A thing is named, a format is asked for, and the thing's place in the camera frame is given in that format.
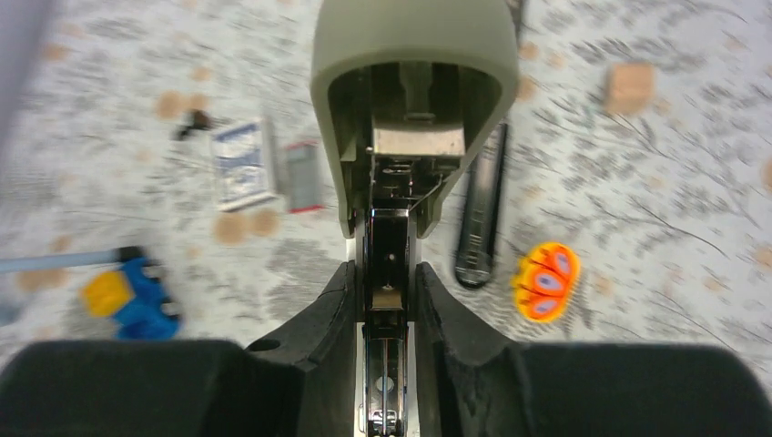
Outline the white beige stapler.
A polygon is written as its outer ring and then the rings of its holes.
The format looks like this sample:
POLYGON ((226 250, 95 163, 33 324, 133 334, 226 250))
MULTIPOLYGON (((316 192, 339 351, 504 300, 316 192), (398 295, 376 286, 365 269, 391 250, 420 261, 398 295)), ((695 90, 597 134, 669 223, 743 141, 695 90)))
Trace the white beige stapler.
POLYGON ((442 290, 421 259, 443 201, 514 101, 504 1, 324 1, 310 96, 355 249, 355 431, 438 431, 428 334, 442 290))

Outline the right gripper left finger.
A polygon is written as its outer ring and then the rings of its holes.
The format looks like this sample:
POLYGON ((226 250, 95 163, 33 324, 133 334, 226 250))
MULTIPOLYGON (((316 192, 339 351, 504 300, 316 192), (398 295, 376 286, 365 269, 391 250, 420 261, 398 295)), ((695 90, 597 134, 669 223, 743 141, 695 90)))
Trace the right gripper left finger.
POLYGON ((57 340, 1 374, 4 436, 351 436, 355 265, 302 312, 228 340, 57 340))

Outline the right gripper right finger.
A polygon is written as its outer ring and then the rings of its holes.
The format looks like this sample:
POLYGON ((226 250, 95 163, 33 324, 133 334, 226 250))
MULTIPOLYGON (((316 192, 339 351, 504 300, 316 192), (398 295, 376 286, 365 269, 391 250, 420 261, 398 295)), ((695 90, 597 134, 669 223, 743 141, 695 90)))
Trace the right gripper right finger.
POLYGON ((424 436, 768 436, 771 404, 718 347, 518 342, 416 269, 424 436))

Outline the grey red small box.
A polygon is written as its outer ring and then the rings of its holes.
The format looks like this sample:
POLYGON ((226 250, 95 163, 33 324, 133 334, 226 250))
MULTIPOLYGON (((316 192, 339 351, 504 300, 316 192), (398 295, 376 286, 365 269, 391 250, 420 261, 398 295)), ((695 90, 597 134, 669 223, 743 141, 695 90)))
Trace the grey red small box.
POLYGON ((290 213, 322 208, 318 152, 316 141, 302 141, 286 147, 290 213))

